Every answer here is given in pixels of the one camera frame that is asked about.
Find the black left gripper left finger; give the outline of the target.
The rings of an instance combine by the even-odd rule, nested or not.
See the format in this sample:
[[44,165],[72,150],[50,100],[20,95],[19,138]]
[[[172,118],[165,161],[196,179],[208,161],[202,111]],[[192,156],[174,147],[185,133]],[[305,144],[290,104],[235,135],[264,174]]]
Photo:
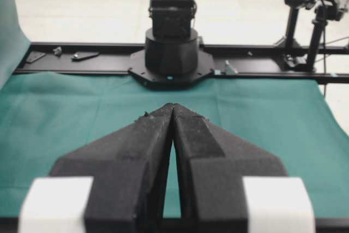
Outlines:
[[173,104],[59,157],[22,204],[19,232],[137,232],[165,190]]

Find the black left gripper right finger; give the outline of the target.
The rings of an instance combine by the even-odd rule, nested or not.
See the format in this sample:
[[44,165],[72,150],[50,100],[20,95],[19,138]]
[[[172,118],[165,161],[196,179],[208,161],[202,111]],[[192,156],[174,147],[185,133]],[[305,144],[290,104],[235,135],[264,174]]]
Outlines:
[[272,153],[176,104],[182,211],[199,232],[314,232],[303,181]]

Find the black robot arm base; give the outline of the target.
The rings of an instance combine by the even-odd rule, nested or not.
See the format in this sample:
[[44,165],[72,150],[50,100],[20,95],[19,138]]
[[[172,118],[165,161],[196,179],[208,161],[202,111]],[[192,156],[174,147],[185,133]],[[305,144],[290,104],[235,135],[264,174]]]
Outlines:
[[132,53],[129,73],[145,82],[184,86],[211,75],[213,56],[200,49],[200,38],[191,22],[195,0],[150,0],[152,27],[145,47]]

